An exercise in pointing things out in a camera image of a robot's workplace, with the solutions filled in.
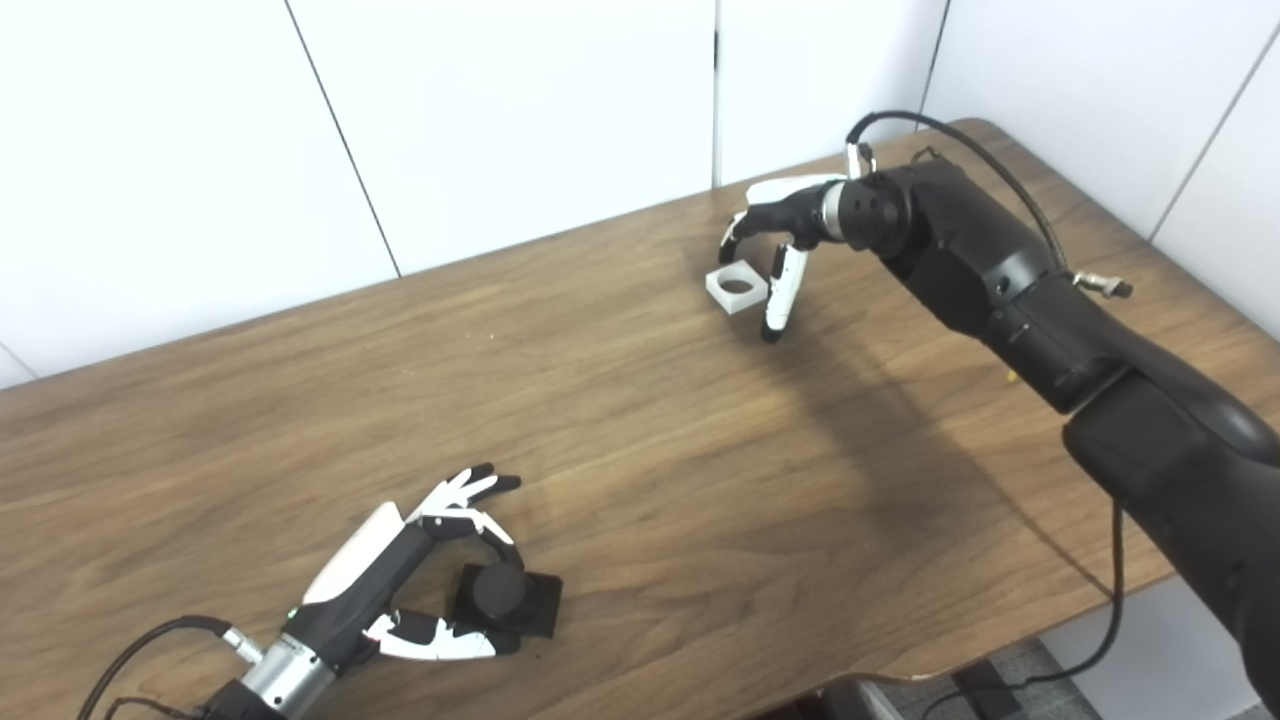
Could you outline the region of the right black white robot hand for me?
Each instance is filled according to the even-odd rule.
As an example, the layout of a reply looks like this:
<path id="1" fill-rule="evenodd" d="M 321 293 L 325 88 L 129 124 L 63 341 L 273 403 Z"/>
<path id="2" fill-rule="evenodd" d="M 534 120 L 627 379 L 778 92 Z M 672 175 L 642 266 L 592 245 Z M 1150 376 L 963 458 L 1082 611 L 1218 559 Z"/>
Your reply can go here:
<path id="1" fill-rule="evenodd" d="M 735 261 L 739 245 L 758 234 L 786 234 L 774 251 L 768 278 L 768 297 L 762 322 L 762 340 L 778 342 L 787 329 L 803 286 L 809 254 L 819 243 L 841 242 L 842 232 L 829 228 L 838 210 L 844 183 L 840 174 L 790 176 L 750 184 L 746 209 L 730 220 L 719 242 L 718 263 Z"/>

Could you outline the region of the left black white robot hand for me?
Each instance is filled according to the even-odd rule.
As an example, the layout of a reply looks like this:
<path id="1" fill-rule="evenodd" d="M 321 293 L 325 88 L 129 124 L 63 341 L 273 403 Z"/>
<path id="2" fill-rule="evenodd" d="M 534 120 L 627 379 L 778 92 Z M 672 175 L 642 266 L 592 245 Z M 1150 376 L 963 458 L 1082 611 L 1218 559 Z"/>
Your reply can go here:
<path id="1" fill-rule="evenodd" d="M 524 565 L 509 534 L 475 503 L 518 488 L 489 462 L 466 468 L 436 484 L 407 516 L 396 502 L 379 505 L 330 557 L 283 626 L 285 635 L 342 676 L 383 653 L 397 659 L 451 661 L 516 653 L 516 634 L 484 630 L 430 614 L 394 610 L 392 601 L 440 543 L 470 536 L 498 559 Z"/>

